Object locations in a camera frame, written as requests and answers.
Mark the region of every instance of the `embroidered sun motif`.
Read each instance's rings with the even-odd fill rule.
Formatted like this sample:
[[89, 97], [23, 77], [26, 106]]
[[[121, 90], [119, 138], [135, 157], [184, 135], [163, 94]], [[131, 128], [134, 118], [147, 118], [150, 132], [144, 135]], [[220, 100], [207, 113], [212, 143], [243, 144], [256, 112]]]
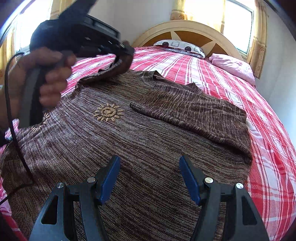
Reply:
[[47, 124], [47, 120], [50, 118], [50, 115], [48, 112], [46, 112], [42, 118], [42, 122], [40, 124], [32, 126], [32, 131], [38, 131], [41, 129], [42, 125]]
[[115, 121], [123, 115], [124, 110], [120, 110], [118, 105], [107, 103], [106, 105], [100, 104], [97, 110], [94, 112], [94, 117], [98, 121]]

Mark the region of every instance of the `bed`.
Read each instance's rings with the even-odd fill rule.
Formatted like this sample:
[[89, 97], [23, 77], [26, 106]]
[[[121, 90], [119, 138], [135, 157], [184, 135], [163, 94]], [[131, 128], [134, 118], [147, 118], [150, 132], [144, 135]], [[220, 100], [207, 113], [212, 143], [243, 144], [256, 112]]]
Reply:
[[[222, 53], [242, 60], [241, 55], [216, 30], [196, 22], [175, 20], [149, 29], [133, 43], [136, 52], [131, 69], [157, 70], [170, 81], [183, 85], [195, 83], [206, 94], [227, 100], [246, 111], [253, 162], [245, 187], [263, 219], [270, 240], [280, 240], [296, 217], [296, 151], [283, 124], [249, 83], [206, 60], [152, 46], [163, 39], [200, 46], [206, 57]], [[80, 78], [106, 68], [113, 60], [113, 55], [106, 55], [78, 61], [63, 95], [72, 92]], [[6, 195], [2, 181], [0, 179], [0, 199]], [[11, 218], [8, 203], [0, 210], [21, 240], [25, 240]]]

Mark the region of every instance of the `pillow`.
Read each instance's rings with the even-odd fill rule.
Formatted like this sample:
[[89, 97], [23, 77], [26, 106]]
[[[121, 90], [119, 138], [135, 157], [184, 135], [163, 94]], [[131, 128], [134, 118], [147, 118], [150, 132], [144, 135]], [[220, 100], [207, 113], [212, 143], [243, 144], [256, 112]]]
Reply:
[[252, 86], [255, 85], [255, 77], [248, 63], [225, 54], [216, 53], [213, 53], [209, 59], [213, 65], [247, 81]]
[[200, 47], [184, 41], [165, 39], [156, 42], [154, 46], [156, 45], [164, 47], [168, 51], [187, 54], [201, 59], [205, 58], [205, 54], [202, 52], [202, 49]]

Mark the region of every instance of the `blue gripper pad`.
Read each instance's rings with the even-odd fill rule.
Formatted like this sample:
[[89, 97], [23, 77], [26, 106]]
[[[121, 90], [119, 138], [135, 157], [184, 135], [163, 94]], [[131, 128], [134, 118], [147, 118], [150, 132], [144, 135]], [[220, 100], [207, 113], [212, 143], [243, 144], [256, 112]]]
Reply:
[[104, 205], [104, 203], [110, 198], [110, 194], [120, 171], [119, 156], [113, 156], [110, 162], [112, 162], [111, 167], [109, 168], [108, 173], [101, 184], [101, 195], [99, 201], [102, 205]]
[[197, 205], [200, 203], [200, 191], [197, 181], [194, 178], [192, 170], [189, 168], [188, 163], [186, 162], [183, 156], [179, 160], [179, 168], [187, 189], [189, 191], [191, 200], [194, 201]]

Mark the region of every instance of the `black cable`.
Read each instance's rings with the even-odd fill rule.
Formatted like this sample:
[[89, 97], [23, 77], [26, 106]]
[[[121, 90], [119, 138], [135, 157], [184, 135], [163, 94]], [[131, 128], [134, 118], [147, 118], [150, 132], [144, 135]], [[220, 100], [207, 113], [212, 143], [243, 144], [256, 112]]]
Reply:
[[7, 63], [7, 66], [6, 66], [6, 69], [5, 69], [5, 76], [4, 76], [4, 92], [5, 92], [5, 100], [6, 100], [6, 109], [7, 109], [7, 119], [8, 119], [8, 124], [9, 124], [9, 128], [10, 128], [10, 131], [11, 131], [11, 135], [12, 135], [12, 142], [15, 146], [15, 149], [17, 151], [17, 155], [19, 156], [22, 164], [24, 165], [24, 168], [29, 176], [29, 178], [31, 179], [31, 183], [28, 183], [28, 184], [21, 184], [20, 186], [18, 186], [17, 188], [15, 188], [14, 190], [12, 190], [11, 193], [9, 193], [7, 195], [6, 198], [4, 198], [2, 201], [0, 201], [0, 205], [3, 204], [6, 200], [8, 200], [15, 192], [17, 192], [18, 190], [24, 188], [24, 187], [28, 187], [28, 186], [31, 186], [35, 183], [35, 180], [34, 180], [34, 177], [33, 177], [33, 174], [32, 172], [30, 171], [25, 159], [24, 159], [24, 156], [22, 154], [22, 151], [20, 149], [20, 146], [18, 145], [18, 142], [17, 142], [17, 138], [16, 138], [16, 135], [15, 135], [15, 130], [13, 128], [13, 122], [12, 122], [12, 115], [11, 115], [11, 108], [10, 108], [10, 99], [9, 99], [9, 91], [8, 91], [8, 71], [9, 71], [9, 66], [12, 62], [12, 60], [19, 56], [19, 55], [23, 55], [24, 52], [18, 52], [16, 53], [14, 56], [12, 56], [12, 58], [8, 61]]

